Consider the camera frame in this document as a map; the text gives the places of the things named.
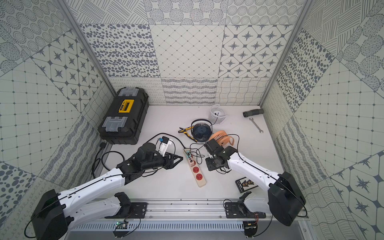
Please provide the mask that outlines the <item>beige red power strip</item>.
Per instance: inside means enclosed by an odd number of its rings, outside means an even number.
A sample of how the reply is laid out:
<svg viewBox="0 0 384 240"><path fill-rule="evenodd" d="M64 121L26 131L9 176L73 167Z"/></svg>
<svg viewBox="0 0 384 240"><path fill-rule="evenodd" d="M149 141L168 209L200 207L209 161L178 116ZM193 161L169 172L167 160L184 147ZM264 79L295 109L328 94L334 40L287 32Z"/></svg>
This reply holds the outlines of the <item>beige red power strip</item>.
<svg viewBox="0 0 384 240"><path fill-rule="evenodd" d="M203 173L202 173L202 171L201 171L197 161L195 160L193 155L192 155L192 158L188 158L186 156L186 159L187 159L187 163L188 163L188 165L190 167L190 170L191 170L191 172L193 174L194 180L196 181L198 187L199 188L204 187L207 182L206 182L206 179L203 176Z"/></svg>

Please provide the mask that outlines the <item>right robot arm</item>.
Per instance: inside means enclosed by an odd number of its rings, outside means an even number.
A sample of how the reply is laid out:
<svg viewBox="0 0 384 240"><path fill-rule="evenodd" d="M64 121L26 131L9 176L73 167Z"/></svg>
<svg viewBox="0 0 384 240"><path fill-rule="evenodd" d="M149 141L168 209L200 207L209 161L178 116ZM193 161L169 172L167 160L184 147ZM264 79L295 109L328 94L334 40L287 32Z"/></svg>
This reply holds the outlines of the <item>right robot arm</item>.
<svg viewBox="0 0 384 240"><path fill-rule="evenodd" d="M290 173L279 174L268 170L246 158L234 147L224 148L214 139L205 143L204 147L209 155L206 158L209 171L221 167L231 169L267 192L267 199L247 195L244 205L248 211L270 213L283 225L290 226L305 207L304 195Z"/></svg>

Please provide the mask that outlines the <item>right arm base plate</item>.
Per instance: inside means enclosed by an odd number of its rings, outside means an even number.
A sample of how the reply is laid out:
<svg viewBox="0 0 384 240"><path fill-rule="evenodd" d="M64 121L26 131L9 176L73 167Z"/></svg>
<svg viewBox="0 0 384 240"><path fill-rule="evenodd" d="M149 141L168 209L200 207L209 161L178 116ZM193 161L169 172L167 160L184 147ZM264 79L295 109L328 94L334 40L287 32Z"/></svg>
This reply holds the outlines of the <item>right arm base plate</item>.
<svg viewBox="0 0 384 240"><path fill-rule="evenodd" d="M265 219L267 217L266 213L262 212L250 212L244 204L239 204L235 202L224 202L223 203L226 218L227 219Z"/></svg>

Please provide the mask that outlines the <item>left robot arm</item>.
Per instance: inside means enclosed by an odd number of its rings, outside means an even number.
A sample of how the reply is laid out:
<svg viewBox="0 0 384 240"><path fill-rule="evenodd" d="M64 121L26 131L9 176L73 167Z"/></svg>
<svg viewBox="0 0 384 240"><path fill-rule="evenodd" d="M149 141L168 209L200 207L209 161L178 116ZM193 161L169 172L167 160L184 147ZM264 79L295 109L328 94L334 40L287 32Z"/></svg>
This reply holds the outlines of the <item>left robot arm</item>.
<svg viewBox="0 0 384 240"><path fill-rule="evenodd" d="M45 192L30 220L35 239L59 240L67 231L93 220L128 217L131 200L125 193L98 202L95 199L142 177L146 170L170 170L182 160L183 157L168 153L166 148L157 151L154 144L145 143L104 175L59 193Z"/></svg>

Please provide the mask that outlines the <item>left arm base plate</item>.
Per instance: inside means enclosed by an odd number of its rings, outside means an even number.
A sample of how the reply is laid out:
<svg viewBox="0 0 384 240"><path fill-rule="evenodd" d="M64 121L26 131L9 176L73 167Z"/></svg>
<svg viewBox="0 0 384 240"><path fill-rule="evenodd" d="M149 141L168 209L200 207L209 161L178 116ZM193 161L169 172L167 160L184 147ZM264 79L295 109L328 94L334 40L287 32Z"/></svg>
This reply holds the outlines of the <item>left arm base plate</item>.
<svg viewBox="0 0 384 240"><path fill-rule="evenodd" d="M105 217L105 219L144 219L147 212L148 203L136 202L121 207L114 216Z"/></svg>

